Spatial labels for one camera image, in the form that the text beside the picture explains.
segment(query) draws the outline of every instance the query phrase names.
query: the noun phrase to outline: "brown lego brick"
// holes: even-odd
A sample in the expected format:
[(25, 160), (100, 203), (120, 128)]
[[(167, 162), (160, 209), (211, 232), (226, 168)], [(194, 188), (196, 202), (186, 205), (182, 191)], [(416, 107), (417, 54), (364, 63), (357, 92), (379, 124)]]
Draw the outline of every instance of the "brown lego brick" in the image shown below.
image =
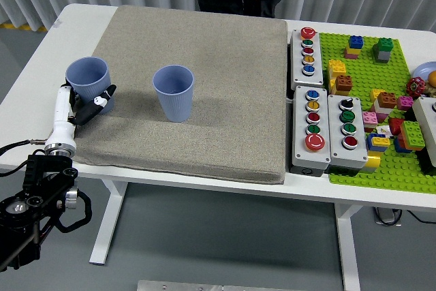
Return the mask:
[(396, 97), (393, 92), (381, 92), (377, 99), (382, 108), (395, 108), (396, 106)]
[(349, 75), (337, 76), (334, 85), (337, 91), (351, 91), (353, 87), (352, 77)]

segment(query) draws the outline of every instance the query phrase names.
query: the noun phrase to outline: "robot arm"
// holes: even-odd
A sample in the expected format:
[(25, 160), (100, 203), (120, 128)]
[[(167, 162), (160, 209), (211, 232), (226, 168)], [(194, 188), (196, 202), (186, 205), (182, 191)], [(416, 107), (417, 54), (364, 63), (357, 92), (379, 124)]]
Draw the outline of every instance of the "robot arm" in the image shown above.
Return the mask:
[[(74, 187), (78, 175), (78, 171), (72, 167), (71, 159), (76, 153), (74, 130), (76, 125), (84, 125), (101, 112), (115, 89), (111, 85), (74, 116), (74, 92), (69, 85), (63, 85), (58, 91), (53, 131), (45, 142), (45, 155), (34, 153), (17, 169), (3, 174), (7, 176), (27, 165), (22, 191), (0, 202), (0, 271), (6, 270), (8, 266), (19, 269), (38, 260), (41, 244), (54, 227), (62, 233), (68, 233), (90, 222), (91, 200)], [(0, 155), (32, 141), (3, 147)], [(59, 219), (66, 208), (76, 208), (77, 197), (85, 203), (85, 218), (65, 227)], [(41, 228), (40, 222), (46, 217), (49, 220)]]

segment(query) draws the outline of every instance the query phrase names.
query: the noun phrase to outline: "green lego baseplate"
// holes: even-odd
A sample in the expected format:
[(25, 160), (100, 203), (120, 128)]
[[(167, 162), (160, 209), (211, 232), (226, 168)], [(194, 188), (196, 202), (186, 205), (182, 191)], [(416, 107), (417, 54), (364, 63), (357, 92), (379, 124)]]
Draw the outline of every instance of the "green lego baseplate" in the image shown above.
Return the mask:
[[(346, 59), (344, 50), (349, 37), (350, 35), (320, 33), (323, 72), (326, 72), (329, 60), (342, 60), (347, 75), (353, 79), (349, 95), (360, 98), (362, 111), (369, 111), (372, 106), (372, 89), (384, 89), (395, 93), (397, 97), (405, 95), (405, 87), (411, 76), (399, 41), (392, 40), (394, 48), (387, 64), (374, 65), (372, 47), (378, 43), (379, 38), (363, 37), (364, 46), (358, 59)], [(403, 119), (404, 112), (394, 109), (389, 117)], [(388, 119), (379, 125), (387, 124)], [(331, 183), (342, 185), (436, 194), (436, 177), (421, 173), (415, 151), (397, 153), (392, 140), (388, 150), (381, 156), (380, 167), (374, 173), (359, 173), (355, 177), (329, 174), (329, 179)]]

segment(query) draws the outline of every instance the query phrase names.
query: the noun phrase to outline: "gray floor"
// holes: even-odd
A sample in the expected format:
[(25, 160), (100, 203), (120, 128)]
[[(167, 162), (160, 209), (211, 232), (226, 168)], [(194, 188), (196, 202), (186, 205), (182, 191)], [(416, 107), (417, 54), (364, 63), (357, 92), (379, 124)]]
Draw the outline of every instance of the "gray floor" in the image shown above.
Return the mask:
[[(43, 37), (0, 29), (0, 100)], [(0, 180), (0, 200), (20, 190), (23, 175)], [(107, 263), (94, 266), (88, 259), (109, 193), (101, 181), (78, 182), (93, 201), (92, 222), (70, 234), (53, 230), (41, 260), (0, 273), (1, 290), (133, 291), (140, 279), (342, 288), (331, 204), (130, 185)], [(435, 214), (417, 214), (436, 220)], [(81, 217), (80, 209), (68, 211), (63, 222)], [(378, 226), (370, 208), (354, 215), (363, 291), (435, 289), (436, 226), (418, 223), (409, 213), (402, 222), (400, 228)]]

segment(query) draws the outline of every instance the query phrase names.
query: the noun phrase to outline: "white table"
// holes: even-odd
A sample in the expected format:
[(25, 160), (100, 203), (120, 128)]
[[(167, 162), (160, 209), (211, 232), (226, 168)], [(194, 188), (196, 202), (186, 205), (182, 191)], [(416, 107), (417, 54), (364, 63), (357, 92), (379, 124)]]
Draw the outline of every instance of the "white table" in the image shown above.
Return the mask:
[[(0, 145), (48, 137), (52, 129), (57, 90), (65, 82), (66, 68), (72, 61), (93, 53), (115, 10), (116, 7), (73, 4), (62, 11), (0, 105)], [(436, 49), (436, 34), (428, 31), (294, 20), (288, 20), (287, 25), (288, 33), (293, 29), (310, 26), (320, 32), (399, 39), (411, 72), (421, 63), (434, 61), (431, 51), (419, 52), (417, 47), (418, 44), (425, 44), (427, 49)], [(29, 145), (8, 151), (0, 157), (0, 168), (17, 167), (36, 148)], [(336, 185), (330, 183), (326, 175), (317, 178), (287, 173), (282, 185), (257, 185), (112, 166), (97, 167), (75, 163), (74, 167), (78, 169), (81, 177), (101, 179), (110, 190), (106, 212), (91, 254), (90, 262), (94, 264), (104, 264), (106, 260), (128, 183), (335, 203), (346, 290), (360, 289), (350, 220), (354, 213), (362, 206), (436, 211), (436, 195)]]

